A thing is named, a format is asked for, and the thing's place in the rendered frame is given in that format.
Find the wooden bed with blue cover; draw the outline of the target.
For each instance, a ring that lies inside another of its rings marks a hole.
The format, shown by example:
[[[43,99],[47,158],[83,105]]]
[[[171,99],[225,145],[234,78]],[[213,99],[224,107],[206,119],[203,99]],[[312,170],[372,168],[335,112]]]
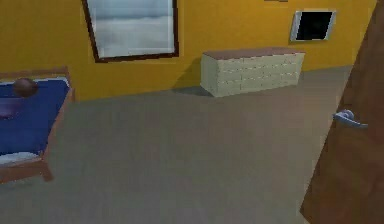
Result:
[[[27,98],[17,96],[13,84],[20,78],[34,80],[37,93]],[[66,106],[74,100],[69,69],[0,72],[0,98],[22,100],[14,116],[0,119],[0,184],[33,176],[52,180],[49,147]]]

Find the silver framed black picture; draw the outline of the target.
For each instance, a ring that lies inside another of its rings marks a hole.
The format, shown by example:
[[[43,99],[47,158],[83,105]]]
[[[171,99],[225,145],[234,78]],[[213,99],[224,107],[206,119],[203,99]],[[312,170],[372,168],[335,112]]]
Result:
[[[331,10],[296,11],[293,16],[290,40],[293,42],[328,40],[335,18],[336,12]]]

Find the brown framed window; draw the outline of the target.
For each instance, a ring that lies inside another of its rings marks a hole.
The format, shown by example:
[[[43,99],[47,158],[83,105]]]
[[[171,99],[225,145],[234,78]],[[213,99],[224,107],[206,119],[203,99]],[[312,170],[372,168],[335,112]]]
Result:
[[[178,0],[81,0],[96,63],[179,56]]]

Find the brown ball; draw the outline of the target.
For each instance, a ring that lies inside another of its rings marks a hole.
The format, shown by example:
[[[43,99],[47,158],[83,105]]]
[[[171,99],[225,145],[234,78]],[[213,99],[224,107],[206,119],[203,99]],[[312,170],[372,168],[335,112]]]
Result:
[[[37,93],[38,85],[32,79],[20,78],[14,82],[13,91],[17,96],[27,98]]]

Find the purple flat object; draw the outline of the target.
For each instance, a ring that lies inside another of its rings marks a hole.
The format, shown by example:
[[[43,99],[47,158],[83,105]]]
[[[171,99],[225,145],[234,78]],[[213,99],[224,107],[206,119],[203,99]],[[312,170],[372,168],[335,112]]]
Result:
[[[0,119],[14,116],[21,105],[22,100],[20,98],[0,98]]]

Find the cream chest of drawers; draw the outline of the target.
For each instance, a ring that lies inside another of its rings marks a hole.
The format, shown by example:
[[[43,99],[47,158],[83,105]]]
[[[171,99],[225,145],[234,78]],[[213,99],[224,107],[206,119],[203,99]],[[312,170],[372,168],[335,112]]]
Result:
[[[200,85],[214,97],[297,85],[304,57],[287,47],[207,51]]]

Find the brown wooden room door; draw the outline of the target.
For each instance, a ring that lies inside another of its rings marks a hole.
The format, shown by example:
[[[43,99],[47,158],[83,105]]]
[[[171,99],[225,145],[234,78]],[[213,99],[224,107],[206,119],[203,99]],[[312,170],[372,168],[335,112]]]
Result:
[[[300,212],[308,224],[384,224],[384,0],[377,0]]]

